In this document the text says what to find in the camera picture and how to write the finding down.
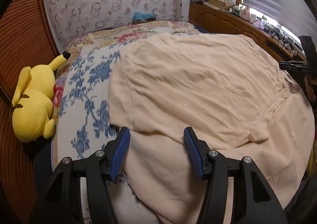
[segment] wooden door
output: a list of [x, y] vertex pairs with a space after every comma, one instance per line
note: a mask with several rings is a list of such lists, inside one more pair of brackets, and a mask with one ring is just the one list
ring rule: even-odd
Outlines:
[[49, 64], [59, 55], [43, 0], [13, 0], [0, 20], [0, 86], [12, 96], [21, 69]]
[[214, 9], [206, 9], [200, 18], [199, 26], [209, 33], [219, 33], [219, 13]]
[[200, 18], [200, 8], [199, 5], [191, 3], [189, 7], [189, 22], [198, 25]]
[[225, 34], [237, 34], [240, 28], [240, 23], [233, 16], [219, 12], [219, 32]]
[[255, 43], [261, 47], [264, 45], [264, 35], [259, 33], [254, 27], [249, 27], [247, 26], [247, 24], [241, 24], [239, 34], [243, 34], [245, 36], [252, 38], [255, 41]]

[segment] pikachu plush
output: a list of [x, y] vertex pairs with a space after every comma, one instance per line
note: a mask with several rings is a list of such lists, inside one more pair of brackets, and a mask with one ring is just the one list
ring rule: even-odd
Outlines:
[[70, 57], [65, 51], [48, 65], [25, 67], [21, 70], [12, 99], [14, 107], [12, 125], [15, 136], [22, 143], [29, 143], [41, 135], [50, 138], [55, 130], [52, 99], [58, 69]]

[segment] cardboard box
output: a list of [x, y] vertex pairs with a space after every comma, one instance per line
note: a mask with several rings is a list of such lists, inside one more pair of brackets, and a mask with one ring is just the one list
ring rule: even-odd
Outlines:
[[133, 25], [142, 24], [142, 23], [152, 22], [152, 21], [155, 21], [155, 20], [156, 20], [156, 18], [152, 18], [152, 19], [138, 19], [138, 20], [132, 19], [132, 24]]
[[230, 8], [232, 8], [233, 6], [227, 3], [224, 3], [220, 0], [208, 0], [208, 4], [218, 8], [218, 9], [225, 9], [225, 10], [229, 10]]

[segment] wooden cabinet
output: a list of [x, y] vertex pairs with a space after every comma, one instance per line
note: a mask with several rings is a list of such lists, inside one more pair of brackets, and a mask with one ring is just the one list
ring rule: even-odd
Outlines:
[[252, 38], [277, 61], [291, 60], [292, 55], [268, 34], [249, 22], [205, 5], [190, 3], [189, 22], [210, 33], [243, 34]]
[[190, 10], [189, 10], [189, 20], [192, 24], [199, 24], [199, 18], [200, 18], [200, 9], [199, 5], [191, 5]]
[[241, 24], [241, 26], [239, 27], [239, 34], [243, 34], [252, 38], [256, 42], [256, 44], [261, 47], [264, 45], [265, 37], [257, 30], [254, 30], [253, 27]]
[[222, 12], [219, 14], [219, 20], [219, 25], [215, 26], [218, 29], [216, 33], [237, 34], [240, 28], [239, 21]]
[[209, 33], [218, 33], [219, 29], [219, 13], [215, 11], [205, 11], [199, 21], [199, 26], [207, 30]]

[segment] pink bag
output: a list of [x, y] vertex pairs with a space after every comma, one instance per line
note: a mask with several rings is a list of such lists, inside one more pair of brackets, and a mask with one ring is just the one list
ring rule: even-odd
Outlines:
[[251, 13], [250, 13], [250, 6], [247, 6], [243, 11], [242, 11], [242, 16], [244, 20], [250, 21], [251, 18]]

